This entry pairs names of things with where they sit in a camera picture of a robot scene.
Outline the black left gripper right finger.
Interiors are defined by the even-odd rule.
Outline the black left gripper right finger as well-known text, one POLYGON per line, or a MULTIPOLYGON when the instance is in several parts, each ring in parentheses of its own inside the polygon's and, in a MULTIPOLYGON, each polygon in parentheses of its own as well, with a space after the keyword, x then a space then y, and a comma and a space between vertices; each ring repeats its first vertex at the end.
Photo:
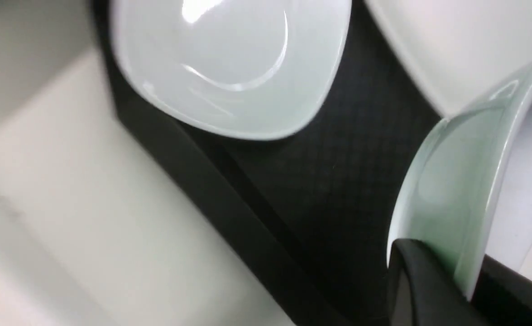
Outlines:
POLYGON ((532 281, 485 256, 471 304, 492 326, 532 326, 532 281))

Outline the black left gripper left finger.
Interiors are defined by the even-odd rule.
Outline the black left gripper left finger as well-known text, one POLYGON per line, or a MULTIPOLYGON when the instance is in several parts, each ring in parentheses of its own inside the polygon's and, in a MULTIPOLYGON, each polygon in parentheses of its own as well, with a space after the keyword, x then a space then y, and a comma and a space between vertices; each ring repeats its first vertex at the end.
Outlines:
POLYGON ((391 326, 487 326, 433 251, 419 240, 397 239, 388 263, 391 326))

